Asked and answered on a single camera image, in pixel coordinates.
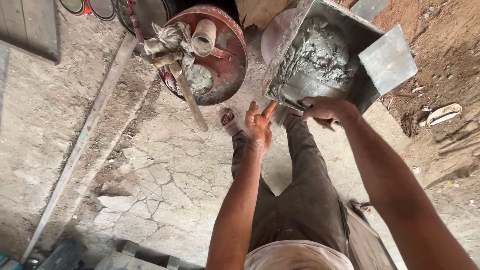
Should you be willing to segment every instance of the hammer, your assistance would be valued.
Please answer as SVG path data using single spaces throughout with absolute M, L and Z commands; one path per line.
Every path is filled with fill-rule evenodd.
M 200 108 L 198 108 L 197 102 L 195 102 L 195 99 L 193 98 L 193 94 L 187 84 L 187 79 L 185 79 L 185 76 L 183 76 L 183 71 L 181 70 L 179 63 L 177 62 L 177 60 L 180 60 L 182 58 L 183 53 L 178 50 L 176 52 L 168 53 L 162 57 L 154 58 L 153 65 L 156 68 L 161 68 L 165 65 L 168 65 L 168 68 L 172 72 L 175 80 L 177 81 L 177 84 L 180 87 L 180 91 L 185 97 L 185 100 L 187 101 L 190 110 L 193 112 L 193 117 L 195 118 L 195 121 L 197 122 L 198 126 L 202 131 L 207 131 L 207 123 L 205 122 Z

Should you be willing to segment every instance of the man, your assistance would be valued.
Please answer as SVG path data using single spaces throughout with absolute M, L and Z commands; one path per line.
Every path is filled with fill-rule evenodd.
M 232 175 L 215 222 L 206 270 L 352 270 L 346 216 L 325 161 L 308 131 L 310 117 L 342 123 L 372 205 L 410 270 L 477 270 L 450 234 L 410 169 L 347 101 L 304 98 L 303 115 L 287 110 L 283 126 L 293 165 L 292 183 L 275 197 L 260 171 L 272 132 L 274 101 L 259 114 L 252 101 L 245 130 L 227 110 L 222 124 L 232 135 Z

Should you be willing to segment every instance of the leg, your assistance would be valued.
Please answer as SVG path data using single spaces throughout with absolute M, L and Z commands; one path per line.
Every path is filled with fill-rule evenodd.
M 247 137 L 245 132 L 241 130 L 232 136 L 233 158 L 232 158 L 232 176 L 235 178 L 240 162 L 243 157 Z M 265 244 L 276 241 L 275 223 L 277 221 L 276 197 L 265 183 L 260 175 L 258 186 L 257 204 L 252 221 L 252 235 L 250 237 L 250 247 L 248 252 L 263 246 Z
M 298 115 L 286 117 L 292 183 L 279 196 L 284 224 L 282 238 L 311 240 L 348 256 L 346 215 L 328 177 L 320 151 L 307 122 Z

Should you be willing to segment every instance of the wooden hammer handle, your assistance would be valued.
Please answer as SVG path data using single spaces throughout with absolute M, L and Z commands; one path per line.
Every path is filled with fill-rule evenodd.
M 173 64 L 170 64 L 168 66 L 170 68 L 170 71 L 173 74 L 173 77 L 175 77 L 175 80 L 177 81 L 177 84 L 180 87 L 180 90 L 183 94 L 183 97 L 185 97 L 185 100 L 188 103 L 188 106 L 190 107 L 190 110 L 193 112 L 193 117 L 195 118 L 195 121 L 197 122 L 198 126 L 202 131 L 207 131 L 208 126 L 207 123 L 205 122 L 204 116 L 202 115 L 202 112 L 200 111 L 200 108 L 198 108 L 197 102 L 195 102 L 195 99 L 193 98 L 193 94 L 190 91 L 190 88 L 188 87 L 187 84 L 187 79 L 185 79 L 185 76 L 183 76 L 183 72 L 180 68 L 180 65 L 177 61 L 173 62 Z

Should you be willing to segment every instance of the beige shirt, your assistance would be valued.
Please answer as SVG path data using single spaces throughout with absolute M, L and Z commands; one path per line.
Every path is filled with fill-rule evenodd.
M 285 240 L 247 254 L 244 270 L 353 270 L 353 266 L 347 256 L 322 244 Z

